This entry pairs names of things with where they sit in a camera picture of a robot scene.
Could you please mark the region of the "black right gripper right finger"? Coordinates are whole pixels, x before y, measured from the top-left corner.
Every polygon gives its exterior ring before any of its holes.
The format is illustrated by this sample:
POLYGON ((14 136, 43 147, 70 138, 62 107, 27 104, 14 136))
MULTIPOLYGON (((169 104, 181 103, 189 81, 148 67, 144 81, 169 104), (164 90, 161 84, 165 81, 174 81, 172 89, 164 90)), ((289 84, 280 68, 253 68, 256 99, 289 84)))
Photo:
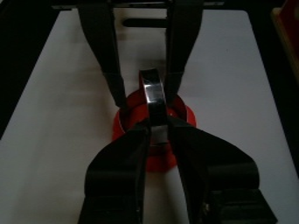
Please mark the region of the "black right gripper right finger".
POLYGON ((190 224, 276 224, 258 190, 257 165, 233 144, 168 119, 190 224))

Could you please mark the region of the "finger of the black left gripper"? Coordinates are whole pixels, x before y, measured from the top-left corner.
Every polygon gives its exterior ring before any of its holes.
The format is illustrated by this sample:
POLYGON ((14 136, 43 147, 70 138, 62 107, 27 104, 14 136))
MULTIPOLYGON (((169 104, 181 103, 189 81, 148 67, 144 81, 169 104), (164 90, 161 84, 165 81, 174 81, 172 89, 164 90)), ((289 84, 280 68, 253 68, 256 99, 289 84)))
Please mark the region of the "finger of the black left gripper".
POLYGON ((202 0, 172 0, 166 10, 164 94, 177 95, 184 68, 201 27, 202 0))
POLYGON ((126 106, 124 80, 117 56, 114 17, 108 0, 78 0, 78 20, 88 45, 97 59, 114 104, 126 106))

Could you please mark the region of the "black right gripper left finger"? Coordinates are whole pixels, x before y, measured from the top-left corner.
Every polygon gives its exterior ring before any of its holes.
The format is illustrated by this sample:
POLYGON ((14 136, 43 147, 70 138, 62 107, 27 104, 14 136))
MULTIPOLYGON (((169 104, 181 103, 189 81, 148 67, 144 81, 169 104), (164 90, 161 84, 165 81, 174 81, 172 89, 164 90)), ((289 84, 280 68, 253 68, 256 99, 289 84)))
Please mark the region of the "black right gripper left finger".
POLYGON ((140 122, 94 156, 78 224, 142 224, 149 140, 149 128, 140 122))

